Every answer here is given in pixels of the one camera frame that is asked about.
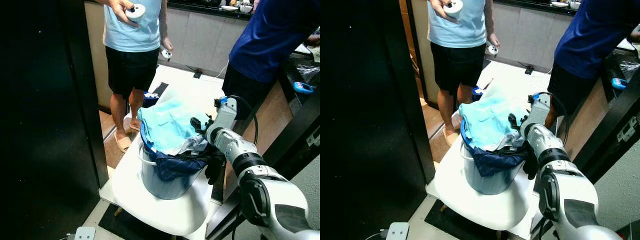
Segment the light-shirt person right hand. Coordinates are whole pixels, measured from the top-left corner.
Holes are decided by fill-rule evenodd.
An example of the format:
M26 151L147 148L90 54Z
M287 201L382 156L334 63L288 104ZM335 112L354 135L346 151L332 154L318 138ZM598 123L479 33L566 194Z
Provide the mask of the light-shirt person right hand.
M133 22L128 18L128 16L126 16L126 10L130 10L134 7L134 3L130 2L130 0L106 0L103 4L112 9L112 13L115 14L120 22L135 28L139 27L137 23Z
M444 7L450 5L450 0L429 0L430 6L432 7L434 13L439 16L439 18L445 19L448 22L457 24L458 21L446 14Z

